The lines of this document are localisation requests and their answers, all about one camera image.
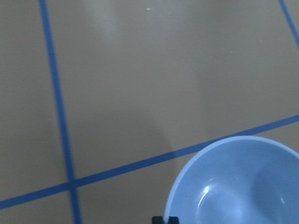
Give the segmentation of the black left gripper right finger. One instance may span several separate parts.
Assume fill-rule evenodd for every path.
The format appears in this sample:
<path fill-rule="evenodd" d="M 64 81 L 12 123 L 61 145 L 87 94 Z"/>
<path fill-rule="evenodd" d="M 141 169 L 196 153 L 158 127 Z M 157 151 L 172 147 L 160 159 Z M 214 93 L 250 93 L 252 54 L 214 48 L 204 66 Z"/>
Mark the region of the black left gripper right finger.
<path fill-rule="evenodd" d="M 169 217 L 168 224 L 179 224 L 179 218 L 178 217 Z"/>

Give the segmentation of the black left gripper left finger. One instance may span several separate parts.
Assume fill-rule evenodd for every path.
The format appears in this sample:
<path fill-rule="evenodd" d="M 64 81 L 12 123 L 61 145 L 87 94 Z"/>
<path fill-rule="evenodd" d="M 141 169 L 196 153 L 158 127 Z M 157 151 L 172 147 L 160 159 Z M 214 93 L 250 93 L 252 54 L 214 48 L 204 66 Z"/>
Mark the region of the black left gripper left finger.
<path fill-rule="evenodd" d="M 163 224 L 163 217 L 162 216 L 154 216 L 151 218 L 152 224 Z"/>

